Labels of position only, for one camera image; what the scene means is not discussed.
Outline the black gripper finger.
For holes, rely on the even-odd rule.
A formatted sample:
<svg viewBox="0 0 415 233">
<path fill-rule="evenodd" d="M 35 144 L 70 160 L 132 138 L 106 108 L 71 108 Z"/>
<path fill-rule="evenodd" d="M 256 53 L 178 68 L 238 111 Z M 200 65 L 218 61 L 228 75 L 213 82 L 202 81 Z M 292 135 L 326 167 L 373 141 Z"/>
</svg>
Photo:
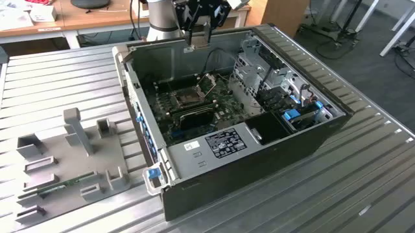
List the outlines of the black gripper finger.
<svg viewBox="0 0 415 233">
<path fill-rule="evenodd" d="M 192 41 L 192 28 L 197 20 L 197 1 L 176 0 L 174 1 L 176 22 L 178 29 L 184 32 L 186 44 Z"/>
<path fill-rule="evenodd" d="M 222 26 L 230 12 L 230 5 L 225 0 L 220 0 L 220 7 L 217 8 L 217 10 L 218 12 L 216 17 L 206 16 L 208 20 L 204 25 L 204 38 L 206 40 L 206 43 L 209 43 L 210 41 L 212 30 Z"/>
</svg>

